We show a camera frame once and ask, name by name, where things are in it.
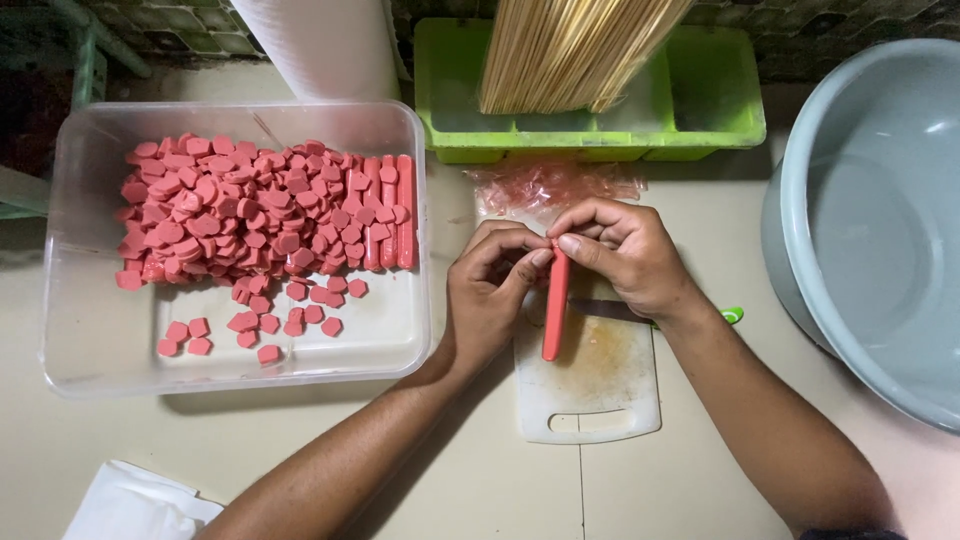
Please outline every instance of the paper towel roll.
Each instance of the paper towel roll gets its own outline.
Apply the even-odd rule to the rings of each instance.
[[[397,99],[380,0],[233,0],[300,99]]]

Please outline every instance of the countertop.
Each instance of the countertop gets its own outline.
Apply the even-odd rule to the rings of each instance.
[[[879,470],[913,540],[960,538],[960,438],[917,423],[819,350],[780,306],[759,243],[760,203],[808,86],[764,88],[768,141],[695,163],[648,163],[649,191],[698,282],[742,306],[747,343],[843,430]],[[270,65],[161,71],[130,99],[292,97]],[[437,270],[472,232],[460,167],[428,158]],[[104,461],[123,459],[228,503],[280,460],[389,383],[362,382],[110,401],[66,401],[36,360],[43,224],[0,223],[0,537],[59,538]],[[434,322],[441,328],[443,321]],[[740,472],[670,353],[655,336],[661,430],[585,446],[524,442],[516,382],[499,358],[373,503],[357,538],[787,539]]]

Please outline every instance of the white cloth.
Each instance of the white cloth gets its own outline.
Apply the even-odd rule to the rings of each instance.
[[[224,508],[124,461],[104,463],[63,540],[190,540]]]

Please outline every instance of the person's right hand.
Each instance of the person's right hand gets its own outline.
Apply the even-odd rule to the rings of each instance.
[[[637,315],[667,320],[703,298],[655,209],[593,197],[561,213],[546,235],[610,280]]]

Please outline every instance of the knife blade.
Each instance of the knife blade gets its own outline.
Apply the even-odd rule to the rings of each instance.
[[[657,323],[653,319],[647,317],[641,317],[634,313],[630,307],[627,306],[626,302],[620,300],[594,300],[592,298],[569,298],[566,300],[574,309],[580,311],[585,315],[593,315],[596,317],[606,317],[608,319],[617,319],[620,321],[629,321],[632,323],[640,323],[644,325],[650,325],[654,328],[657,327]],[[743,308],[741,307],[728,307],[726,309],[721,309],[720,313],[727,319],[727,322],[735,325],[740,322],[740,319],[743,318]]]

